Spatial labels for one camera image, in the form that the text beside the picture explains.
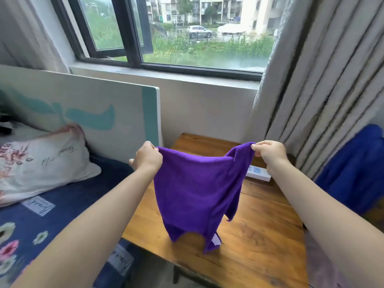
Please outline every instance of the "headboard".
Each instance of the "headboard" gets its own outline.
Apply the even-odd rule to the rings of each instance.
[[[163,145],[157,87],[0,65],[0,101],[37,129],[78,123],[92,151],[122,162]]]

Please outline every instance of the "forearm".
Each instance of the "forearm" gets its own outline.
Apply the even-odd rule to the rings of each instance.
[[[12,288],[91,287],[155,173],[138,169],[100,198],[57,235]]]
[[[271,175],[311,235],[355,287],[384,285],[384,234],[339,203],[288,161]]]

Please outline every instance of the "floor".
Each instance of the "floor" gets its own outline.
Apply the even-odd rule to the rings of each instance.
[[[173,264],[162,258],[147,252],[137,274],[131,283],[127,283],[125,288],[204,288],[189,279],[180,276],[179,282],[173,284]]]

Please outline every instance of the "wooden table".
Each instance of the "wooden table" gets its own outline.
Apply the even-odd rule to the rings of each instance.
[[[182,134],[173,149],[223,156],[238,144]],[[265,167],[262,159],[253,165]],[[203,254],[204,238],[187,233],[171,242],[157,207],[153,183],[124,231],[128,241],[223,288],[308,288],[300,218],[272,181],[243,181],[238,210],[218,228],[219,249]]]

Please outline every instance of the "hand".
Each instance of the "hand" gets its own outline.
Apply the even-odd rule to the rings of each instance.
[[[288,162],[285,146],[281,142],[264,140],[257,144],[252,144],[251,148],[255,151],[256,157],[262,157],[267,165],[269,174],[271,168],[281,162]]]
[[[134,170],[149,169],[156,174],[163,163],[163,156],[159,149],[154,147],[150,141],[146,141],[136,152],[135,159],[130,159],[129,164]]]

